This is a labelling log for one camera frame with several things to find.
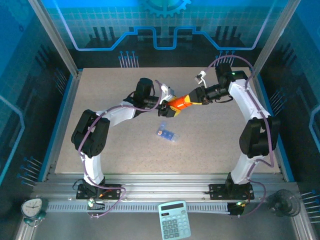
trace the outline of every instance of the cable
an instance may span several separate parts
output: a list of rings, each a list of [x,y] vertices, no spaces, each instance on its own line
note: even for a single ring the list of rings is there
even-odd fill
[[[158,81],[158,80],[155,80],[155,82],[159,85],[159,89],[160,89],[160,93],[161,93],[161,86],[162,84]],[[104,215],[106,215],[107,213],[109,213],[112,209],[115,208],[115,206],[121,201],[121,199],[124,197],[124,195],[126,194],[126,189],[122,186],[120,187],[107,187],[107,186],[101,186],[101,185],[98,185],[96,184],[91,178],[90,176],[88,175],[88,172],[87,172],[87,169],[86,169],[86,164],[85,164],[85,161],[86,161],[86,156],[84,154],[81,153],[81,150],[89,136],[89,134],[91,133],[92,129],[94,128],[94,126],[97,124],[97,122],[107,113],[107,112],[110,112],[111,110],[114,110],[114,109],[119,109],[119,108],[131,108],[131,109],[135,109],[135,110],[138,110],[138,111],[141,111],[141,112],[150,112],[154,109],[157,108],[157,106],[159,105],[161,101],[161,97],[158,98],[158,101],[156,102],[155,106],[150,108],[150,109],[143,109],[143,108],[138,108],[138,107],[135,107],[135,106],[132,106],[132,105],[117,105],[117,106],[113,106],[111,108],[109,108],[108,110],[106,110],[105,112],[103,112],[102,114],[100,114],[94,121],[93,123],[91,124],[91,126],[89,127],[88,131],[86,132],[86,134],[84,135],[83,139],[82,139],[82,142],[80,143],[79,145],[79,148],[78,148],[78,154],[80,155],[81,157],[81,160],[82,160],[82,166],[83,166],[83,171],[84,171],[84,175],[87,177],[87,179],[89,180],[89,182],[91,183],[91,185],[97,187],[97,188],[100,188],[100,189],[105,189],[105,190],[123,190],[123,193],[122,195],[119,197],[119,199],[115,202],[115,204],[110,207],[107,211],[105,211],[104,213],[101,213],[101,214],[96,214],[96,215],[93,215],[91,214],[90,216],[92,218],[99,218],[99,217],[102,217]]]
[[[249,67],[251,68],[252,70],[252,73],[251,75],[248,77],[248,79],[245,81],[245,91],[247,92],[249,98],[252,100],[254,106],[257,108],[258,112],[260,113],[260,115],[262,116],[263,118],[263,121],[264,121],[264,124],[265,124],[265,128],[266,128],[266,135],[267,135],[267,140],[268,140],[268,148],[269,148],[269,154],[270,154],[270,163],[268,163],[267,161],[263,160],[263,159],[257,159],[253,164],[252,166],[250,167],[249,171],[248,171],[248,174],[246,176],[247,180],[250,182],[250,183],[254,183],[254,184],[259,184],[263,187],[263,197],[261,199],[261,202],[258,204],[258,206],[253,209],[251,212],[249,213],[246,213],[245,215],[242,215],[242,217],[244,216],[249,216],[251,214],[253,214],[255,211],[258,210],[258,208],[260,208],[260,206],[262,205],[262,203],[265,201],[266,199],[266,194],[267,194],[267,189],[265,187],[265,185],[262,183],[262,182],[259,182],[259,181],[253,181],[250,179],[250,174],[251,172],[253,171],[254,167],[256,166],[256,163],[258,162],[262,162],[264,164],[266,164],[267,166],[269,166],[270,168],[273,168],[275,166],[275,161],[274,161],[274,156],[273,156],[273,151],[272,151],[272,141],[271,141],[271,133],[270,133],[270,126],[269,126],[269,123],[268,123],[268,120],[266,118],[266,116],[264,115],[264,113],[262,112],[262,109],[259,107],[259,104],[256,102],[256,100],[254,99],[254,97],[252,96],[252,94],[247,91],[248,89],[248,84],[249,84],[249,81],[256,75],[256,72],[255,72],[255,69],[254,67],[252,66],[252,64],[246,60],[245,58],[241,57],[241,56],[237,56],[237,55],[225,55],[225,56],[221,56],[221,57],[218,57],[217,59],[215,59],[204,71],[207,72],[211,66],[213,64],[215,64],[217,61],[219,61],[220,59],[224,59],[224,58],[229,58],[229,57],[232,57],[232,58],[236,58],[236,59],[240,59],[242,61],[244,61],[245,63],[247,63],[249,65]]]

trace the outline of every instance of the black mounting bracket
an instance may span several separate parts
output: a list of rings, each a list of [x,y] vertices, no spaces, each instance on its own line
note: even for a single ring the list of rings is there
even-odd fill
[[[91,186],[94,189],[87,187],[88,183],[79,184],[75,198],[77,200],[88,200],[94,198],[96,200],[118,200],[121,195],[120,189],[102,189],[95,186]],[[119,188],[121,184],[103,184],[104,187]]]
[[[252,185],[248,182],[246,184],[234,184],[231,174],[225,181],[225,184],[209,184],[210,200],[253,200],[255,199]]]

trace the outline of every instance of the orange object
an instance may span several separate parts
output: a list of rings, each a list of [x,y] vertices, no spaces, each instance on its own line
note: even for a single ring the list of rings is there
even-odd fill
[[[187,108],[187,107],[192,105],[191,102],[186,101],[186,99],[190,100],[190,98],[188,96],[189,95],[185,95],[185,96],[181,96],[179,98],[176,98],[176,99],[168,102],[167,105],[168,106],[172,106],[172,107],[174,107],[175,109],[178,109],[178,110],[185,109],[185,108]]]

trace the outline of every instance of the beige table surface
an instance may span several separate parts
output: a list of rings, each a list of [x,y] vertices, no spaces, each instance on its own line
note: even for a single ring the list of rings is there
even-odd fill
[[[119,104],[143,77],[170,86],[177,97],[188,94],[198,87],[194,77],[201,70],[200,67],[85,68],[55,172],[83,173],[71,135],[84,110],[100,111]],[[244,70],[250,75],[248,68],[233,70]],[[210,86],[218,83],[213,68],[205,79]],[[169,131],[179,135],[178,142],[156,135],[162,121],[167,122]],[[101,167],[105,174],[228,173],[239,159],[239,137],[245,125],[236,101],[194,105],[174,118],[158,117],[156,110],[143,113],[109,129]],[[278,173],[278,164],[274,168],[260,164],[255,172]]]

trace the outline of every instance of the calculator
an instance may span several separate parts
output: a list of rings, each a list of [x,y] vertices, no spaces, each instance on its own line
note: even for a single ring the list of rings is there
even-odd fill
[[[185,201],[173,201],[158,206],[162,239],[177,240],[191,236]]]

